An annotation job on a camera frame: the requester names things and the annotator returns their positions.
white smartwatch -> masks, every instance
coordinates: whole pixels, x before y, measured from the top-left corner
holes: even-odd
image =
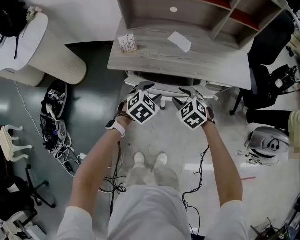
[[[107,129],[107,130],[116,129],[121,134],[121,138],[123,138],[125,136],[124,128],[115,120],[109,121],[106,124],[105,129]]]

watch strap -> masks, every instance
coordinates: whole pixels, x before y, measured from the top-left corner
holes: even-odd
[[[106,128],[106,129],[109,129],[109,130],[115,129],[115,130],[117,130],[121,134],[121,138],[123,138],[125,136],[125,129],[116,120],[114,120],[114,123],[112,124],[111,127]]]

white chair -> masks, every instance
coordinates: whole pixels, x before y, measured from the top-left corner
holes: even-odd
[[[2,149],[2,152],[5,156],[5,159],[9,162],[16,162],[22,158],[28,158],[29,156],[26,155],[26,154],[22,154],[18,157],[13,157],[14,155],[14,152],[16,151],[20,151],[20,150],[24,150],[24,149],[31,149],[32,146],[31,145],[28,145],[28,146],[14,146],[12,144],[12,141],[17,141],[19,140],[20,138],[18,137],[11,137],[9,134],[8,134],[8,130],[15,130],[15,131],[22,131],[23,130],[23,127],[15,127],[15,126],[12,126],[12,125],[6,125],[6,126],[3,126],[0,130],[0,145],[1,145],[1,149]]]

white shoe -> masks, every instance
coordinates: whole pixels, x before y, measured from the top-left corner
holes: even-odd
[[[134,164],[144,164],[145,158],[141,152],[136,152],[134,155]]]
[[[158,155],[158,157],[156,158],[156,163],[155,164],[163,164],[166,165],[166,163],[168,162],[168,156],[166,153],[160,153]]]

fiducial marker cube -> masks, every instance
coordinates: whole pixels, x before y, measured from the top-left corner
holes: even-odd
[[[159,106],[141,90],[127,98],[126,113],[140,125],[154,117],[159,110]]]
[[[199,102],[197,98],[193,98],[176,115],[191,130],[195,130],[208,121],[206,108],[206,104]]]

